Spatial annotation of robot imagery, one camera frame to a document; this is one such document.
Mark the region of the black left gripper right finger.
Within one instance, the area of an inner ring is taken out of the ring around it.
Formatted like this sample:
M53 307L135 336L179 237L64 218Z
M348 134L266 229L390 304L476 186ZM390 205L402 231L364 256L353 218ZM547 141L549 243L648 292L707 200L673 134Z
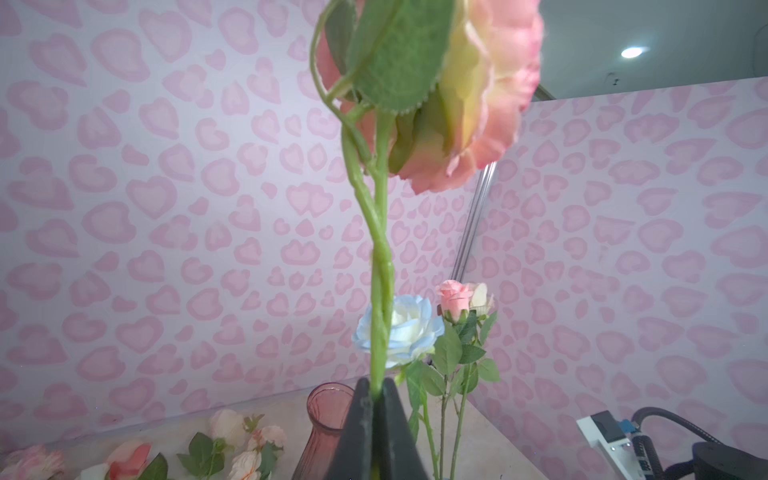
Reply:
M377 467L384 480L427 480L393 379L383 382L377 400Z

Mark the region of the light blue white rose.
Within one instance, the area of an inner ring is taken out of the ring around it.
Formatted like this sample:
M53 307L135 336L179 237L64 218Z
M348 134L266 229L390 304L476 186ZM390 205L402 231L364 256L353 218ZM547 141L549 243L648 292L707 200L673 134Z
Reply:
M385 368L397 369L406 384L410 412L405 411L412 436L416 443L420 426L428 424L424 416L427 404L426 389L420 381L426 377L423 373L423 359L433 349L437 339L443 335L443 321L434 315L429 299L421 296L402 295L394 300L392 329L385 354ZM377 467L377 400L374 399L373 467L372 478L380 479Z

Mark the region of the pink spray rose branch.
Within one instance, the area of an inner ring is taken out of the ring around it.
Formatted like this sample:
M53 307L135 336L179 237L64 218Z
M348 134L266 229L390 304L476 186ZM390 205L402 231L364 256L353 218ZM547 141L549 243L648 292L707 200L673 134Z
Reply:
M245 450L233 458L227 476L229 480L273 478L284 453L287 436L280 426L261 426L262 418L262 415L244 418L243 429L247 433Z

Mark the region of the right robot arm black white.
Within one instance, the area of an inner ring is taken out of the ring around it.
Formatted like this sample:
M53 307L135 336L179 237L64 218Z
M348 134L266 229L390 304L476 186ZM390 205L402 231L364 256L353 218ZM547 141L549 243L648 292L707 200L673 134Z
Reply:
M692 459L671 465L664 471L667 480L767 480L767 460L739 449L712 442L692 446Z

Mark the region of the large peach pink rose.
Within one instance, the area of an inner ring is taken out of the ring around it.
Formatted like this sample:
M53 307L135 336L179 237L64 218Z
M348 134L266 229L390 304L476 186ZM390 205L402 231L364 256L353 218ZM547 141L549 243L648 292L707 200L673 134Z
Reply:
M310 71L373 242L373 394L395 298L388 183L441 192L498 161L539 85L544 29L535 1L331 1L319 15Z

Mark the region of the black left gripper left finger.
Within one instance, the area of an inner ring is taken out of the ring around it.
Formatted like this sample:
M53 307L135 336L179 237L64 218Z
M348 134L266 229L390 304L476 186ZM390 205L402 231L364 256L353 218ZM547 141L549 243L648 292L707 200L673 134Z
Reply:
M357 381L326 480L370 480L373 467L374 399L370 381Z

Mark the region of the large cream peach rose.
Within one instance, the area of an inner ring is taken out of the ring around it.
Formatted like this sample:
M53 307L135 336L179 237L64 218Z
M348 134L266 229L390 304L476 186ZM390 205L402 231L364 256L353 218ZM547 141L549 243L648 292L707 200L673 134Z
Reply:
M207 432L197 432L187 452L177 455L182 468L195 479L211 479L223 471L228 453L237 450L247 436L245 417L232 409L221 409L208 420Z

